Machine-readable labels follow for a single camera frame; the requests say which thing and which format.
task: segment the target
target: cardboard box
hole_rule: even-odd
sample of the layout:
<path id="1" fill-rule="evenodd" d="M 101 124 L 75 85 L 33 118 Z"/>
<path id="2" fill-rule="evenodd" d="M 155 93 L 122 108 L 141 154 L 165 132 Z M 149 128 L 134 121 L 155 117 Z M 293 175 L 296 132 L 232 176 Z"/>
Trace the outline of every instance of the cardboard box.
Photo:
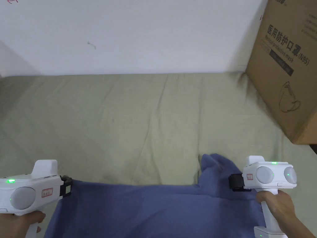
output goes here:
<path id="1" fill-rule="evenodd" d="M 317 144 L 317 0 L 269 0 L 246 70 L 295 144 Z"/>

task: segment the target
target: human hand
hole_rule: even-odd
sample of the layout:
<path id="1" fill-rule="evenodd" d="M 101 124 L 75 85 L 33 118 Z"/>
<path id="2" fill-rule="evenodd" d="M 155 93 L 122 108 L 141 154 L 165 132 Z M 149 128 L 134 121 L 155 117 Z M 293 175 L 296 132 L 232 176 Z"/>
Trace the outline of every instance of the human hand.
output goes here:
<path id="1" fill-rule="evenodd" d="M 34 211 L 23 216 L 14 214 L 0 214 L 0 238 L 25 238 L 31 224 L 41 223 L 45 214 Z"/>
<path id="2" fill-rule="evenodd" d="M 258 202 L 266 202 L 272 215 L 277 220 L 281 230 L 286 220 L 296 219 L 293 201 L 287 193 L 278 190 L 277 195 L 268 191 L 261 191 L 256 194 Z"/>

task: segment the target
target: bed sheet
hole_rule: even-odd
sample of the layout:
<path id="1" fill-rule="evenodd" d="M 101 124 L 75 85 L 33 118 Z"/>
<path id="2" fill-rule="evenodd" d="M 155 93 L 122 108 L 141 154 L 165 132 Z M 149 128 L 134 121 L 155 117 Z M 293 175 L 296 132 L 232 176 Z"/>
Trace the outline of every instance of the bed sheet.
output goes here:
<path id="1" fill-rule="evenodd" d="M 78 180 L 185 185 L 197 182 L 204 153 L 240 169 L 262 155 L 294 165 L 289 193 L 317 234 L 317 155 L 285 137 L 245 74 L 7 77 L 0 103 L 1 176 L 56 159 L 60 174 Z"/>

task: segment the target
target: black label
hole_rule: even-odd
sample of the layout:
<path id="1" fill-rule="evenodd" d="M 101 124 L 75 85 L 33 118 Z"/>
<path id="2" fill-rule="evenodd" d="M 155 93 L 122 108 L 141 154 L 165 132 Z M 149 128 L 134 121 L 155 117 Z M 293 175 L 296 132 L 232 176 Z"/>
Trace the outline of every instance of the black label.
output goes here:
<path id="1" fill-rule="evenodd" d="M 282 67 L 282 69 L 289 75 L 292 76 L 294 70 L 273 50 L 270 51 L 270 56 Z"/>

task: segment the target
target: wrinkled fabric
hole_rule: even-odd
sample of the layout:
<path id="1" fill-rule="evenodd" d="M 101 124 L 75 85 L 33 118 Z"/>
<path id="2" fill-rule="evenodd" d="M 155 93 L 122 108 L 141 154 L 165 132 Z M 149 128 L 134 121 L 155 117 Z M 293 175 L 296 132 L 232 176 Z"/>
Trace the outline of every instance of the wrinkled fabric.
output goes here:
<path id="1" fill-rule="evenodd" d="M 191 186 L 131 186 L 74 181 L 59 201 L 45 238 L 248 237 L 265 226 L 255 191 L 233 192 L 235 164 L 203 155 L 202 174 Z"/>

